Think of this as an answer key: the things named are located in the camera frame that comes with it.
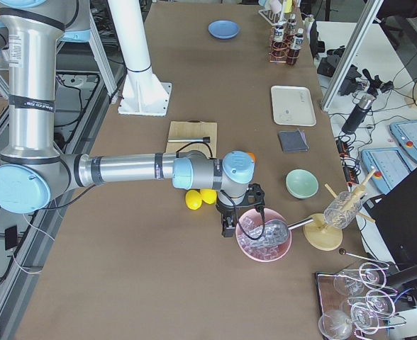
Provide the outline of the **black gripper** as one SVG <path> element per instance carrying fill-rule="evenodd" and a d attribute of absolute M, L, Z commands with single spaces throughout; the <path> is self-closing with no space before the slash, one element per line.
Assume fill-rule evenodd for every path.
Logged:
<path fill-rule="evenodd" d="M 238 221 L 241 208 L 254 208 L 265 217 L 265 192 L 258 183 L 251 183 L 246 192 L 239 197 L 227 194 L 224 190 L 218 191 L 216 209 L 221 214 L 222 236 L 229 238 L 235 235 L 235 223 Z"/>

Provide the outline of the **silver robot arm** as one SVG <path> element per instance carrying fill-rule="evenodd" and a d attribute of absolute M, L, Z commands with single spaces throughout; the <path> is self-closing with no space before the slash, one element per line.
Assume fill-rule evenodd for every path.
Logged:
<path fill-rule="evenodd" d="M 222 234 L 240 229 L 238 209 L 265 211 L 252 182 L 255 163 L 241 151 L 223 159 L 199 151 L 90 157 L 62 154 L 53 144 L 59 41 L 91 37 L 88 1 L 1 1 L 9 31 L 9 144 L 1 152 L 0 206 L 24 214 L 76 188 L 109 182 L 170 179 L 175 188 L 212 189 Z"/>

